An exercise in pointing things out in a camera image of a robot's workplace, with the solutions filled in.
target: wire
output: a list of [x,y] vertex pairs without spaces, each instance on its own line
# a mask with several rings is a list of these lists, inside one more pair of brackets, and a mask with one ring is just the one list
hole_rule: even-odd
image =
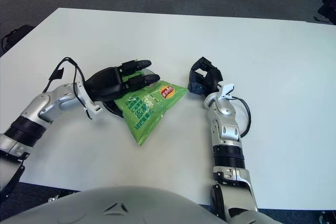
[[228,99],[228,100],[238,100],[240,101],[245,109],[246,109],[246,112],[247,112],[247,116],[248,116],[248,123],[247,123],[247,126],[246,126],[246,129],[244,130],[244,132],[240,135],[240,137],[244,137],[247,135],[248,131],[250,130],[250,127],[251,127],[251,111],[250,111],[250,108],[248,107],[247,103],[242,99],[242,98],[239,98],[239,97],[232,97],[232,99]]
[[[59,69],[59,67],[61,66],[61,64],[62,64],[63,62],[65,62],[65,61],[69,62],[70,64],[72,64],[72,65],[75,67],[75,74],[74,74],[74,81],[72,82],[72,89],[74,90],[73,92],[74,92],[75,97],[76,97],[76,98],[78,99],[78,101],[82,104],[82,106],[83,106],[84,108],[86,108],[85,104],[84,104],[84,103],[82,102],[82,100],[78,97],[77,92],[76,92],[76,87],[75,87],[75,85],[76,85],[77,70],[78,70],[78,72],[79,72],[79,74],[80,74],[80,76],[81,76],[81,78],[82,78],[83,85],[84,85],[84,83],[85,83],[85,78],[84,78],[84,75],[83,75],[81,69],[80,69],[79,66],[77,65],[77,63],[76,63],[73,59],[71,59],[70,57],[65,57],[65,58],[63,58],[63,60],[61,60],[61,61],[59,62],[59,64],[57,64],[56,68],[53,70],[53,72],[52,72],[52,74],[51,74],[51,76],[50,76],[50,78],[49,78],[49,81],[48,81],[47,86],[43,89],[43,93],[47,92],[47,90],[48,90],[48,88],[49,88],[51,82],[53,81],[53,78],[52,78],[52,77],[56,74],[56,72],[58,71],[58,69]],[[85,112],[86,112],[86,115],[88,116],[88,118],[92,120],[92,118],[90,117],[89,112],[88,112],[87,109],[85,110]]]
[[72,83],[72,89],[74,90],[74,94],[75,94],[75,97],[78,99],[78,101],[83,105],[84,108],[86,108],[85,104],[82,102],[82,100],[79,99],[77,93],[76,93],[76,88],[75,88],[75,85],[76,85],[76,75],[77,75],[77,68],[75,67],[75,75],[74,75],[74,81]]
[[[63,58],[63,60],[61,60],[61,61],[59,62],[59,64],[58,64],[58,65],[56,66],[56,68],[53,70],[53,72],[52,72],[52,74],[51,74],[51,77],[57,72],[57,70],[59,69],[59,67],[61,66],[61,64],[62,64],[63,62],[65,62],[65,61],[68,61],[69,63],[71,63],[72,65],[74,65],[74,67],[75,67],[75,68],[78,70],[78,72],[80,73],[80,76],[81,76],[82,81],[83,81],[83,84],[84,84],[84,83],[85,83],[85,78],[84,78],[84,75],[83,75],[82,71],[80,70],[80,68],[79,68],[79,66],[77,65],[77,63],[76,63],[73,59],[71,59],[70,57],[65,57],[65,58]],[[51,77],[49,78],[49,82],[48,82],[47,86],[43,89],[43,93],[47,92],[47,90],[48,90],[48,88],[49,88],[51,82],[53,81],[53,79],[52,79]]]

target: snack bag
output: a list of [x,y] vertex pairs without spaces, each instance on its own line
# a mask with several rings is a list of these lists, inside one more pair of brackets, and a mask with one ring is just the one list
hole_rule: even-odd
[[[123,78],[138,75],[139,72]],[[136,142],[142,145],[149,134],[170,109],[187,92],[186,88],[166,81],[158,81],[143,89],[125,94],[115,100]]]

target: chip bag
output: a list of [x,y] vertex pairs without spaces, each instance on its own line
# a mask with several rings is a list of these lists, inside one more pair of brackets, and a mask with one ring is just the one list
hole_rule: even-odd
[[[137,72],[128,78],[141,74]],[[158,81],[115,100],[136,142],[142,145],[165,112],[187,92],[186,88]]]

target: white table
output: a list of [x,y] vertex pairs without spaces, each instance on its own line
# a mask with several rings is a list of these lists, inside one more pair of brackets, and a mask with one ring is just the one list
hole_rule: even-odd
[[[60,8],[0,60],[0,130],[43,90],[65,56],[86,78],[148,59],[163,80],[185,87],[190,67],[204,56],[250,106],[243,148],[258,207],[334,209],[335,34],[334,26],[305,22]],[[50,90],[72,82],[73,74],[66,65]],[[35,145],[21,181],[76,190],[151,186],[209,204],[213,158],[202,102],[188,93],[142,147],[108,112],[98,122],[82,109],[64,114]]]

